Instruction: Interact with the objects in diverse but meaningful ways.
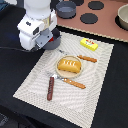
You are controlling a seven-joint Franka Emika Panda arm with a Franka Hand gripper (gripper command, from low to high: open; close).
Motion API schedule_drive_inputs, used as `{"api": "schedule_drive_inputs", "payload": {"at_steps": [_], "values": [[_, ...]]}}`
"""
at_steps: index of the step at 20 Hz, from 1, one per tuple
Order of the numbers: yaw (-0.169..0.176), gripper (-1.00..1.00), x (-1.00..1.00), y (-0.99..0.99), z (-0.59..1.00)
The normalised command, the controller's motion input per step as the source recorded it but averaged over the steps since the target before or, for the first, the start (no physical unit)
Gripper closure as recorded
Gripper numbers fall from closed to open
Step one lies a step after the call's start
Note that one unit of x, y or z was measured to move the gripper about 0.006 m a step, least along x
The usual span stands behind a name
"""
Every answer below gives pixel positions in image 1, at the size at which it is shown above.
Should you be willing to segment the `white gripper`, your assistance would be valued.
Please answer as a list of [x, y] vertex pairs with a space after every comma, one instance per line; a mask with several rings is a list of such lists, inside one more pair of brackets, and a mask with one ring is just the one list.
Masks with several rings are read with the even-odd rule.
[[57, 17], [54, 11], [43, 20], [33, 19], [25, 14], [17, 26], [21, 46], [28, 51], [43, 48], [53, 37], [52, 30], [56, 25]]

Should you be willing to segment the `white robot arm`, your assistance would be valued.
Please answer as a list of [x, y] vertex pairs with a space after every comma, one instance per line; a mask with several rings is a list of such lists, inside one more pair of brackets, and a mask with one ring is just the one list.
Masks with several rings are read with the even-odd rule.
[[21, 46], [25, 50], [42, 48], [53, 38], [57, 25], [55, 10], [50, 9], [51, 0], [24, 0], [26, 14], [18, 24]]

